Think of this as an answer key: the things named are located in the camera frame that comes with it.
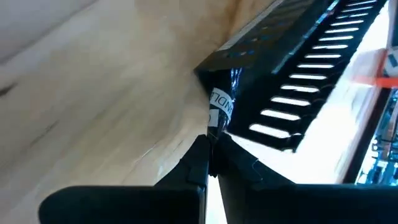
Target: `black slotted panel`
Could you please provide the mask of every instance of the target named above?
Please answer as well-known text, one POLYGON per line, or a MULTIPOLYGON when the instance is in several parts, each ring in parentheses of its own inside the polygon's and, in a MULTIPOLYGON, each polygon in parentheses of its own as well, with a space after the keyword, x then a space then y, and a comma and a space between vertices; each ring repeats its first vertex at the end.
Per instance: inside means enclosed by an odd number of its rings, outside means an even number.
MULTIPOLYGON (((327 101, 328 96, 334 89, 339 77, 343 74, 346 66, 349 64, 350 58, 355 53, 358 45, 362 41, 363 36, 373 23, 376 16, 379 14, 381 7, 383 7, 385 0, 377 0, 358 6, 347 6, 356 2, 365 1, 340 1, 334 10, 325 18, 322 23, 315 29, 310 37, 302 44, 302 46, 285 62, 284 66, 272 76, 261 76, 256 79, 255 83, 250 89, 246 89, 238 98, 232 121, 228 127, 231 134, 241 136, 274 149, 296 150, 300 141, 312 120, 317 116, 322 106, 327 101), (369 9, 361 9, 352 12, 342 12, 344 10, 357 9, 363 7, 371 7, 369 9), (337 19, 341 16, 352 16, 356 14, 367 13, 360 17, 346 17, 337 19), (355 22, 362 20, 363 22, 357 24, 343 24, 336 26, 337 22, 355 22), (358 30, 354 32, 339 32, 339 33, 325 33, 327 30, 347 29, 356 27, 358 30), (348 40, 326 40, 320 41, 321 38, 353 36, 348 40), (322 45, 347 45, 343 49, 314 49, 314 46, 322 45), (309 54, 338 54, 338 58, 306 58, 309 54), (332 65, 331 68, 305 68, 299 65, 332 65), (290 78, 291 74, 302 75, 318 75, 324 76, 325 79, 304 79, 304 78, 290 78), (316 92, 305 92, 297 90, 282 89, 283 86, 291 85, 297 87, 316 88, 316 92), (275 97, 283 97, 293 100, 305 100, 309 105, 292 105, 288 103, 281 103, 272 101, 275 97), (298 120, 288 120, 283 118, 275 118, 271 116, 262 115, 263 110, 274 110, 288 114, 296 114, 300 117, 298 120), (290 134, 289 138, 280 138, 253 131, 250 127, 254 124, 259 124, 265 127, 287 131, 290 134)), ((253 65, 252 70, 255 72, 261 64, 266 61, 257 60, 253 65)))

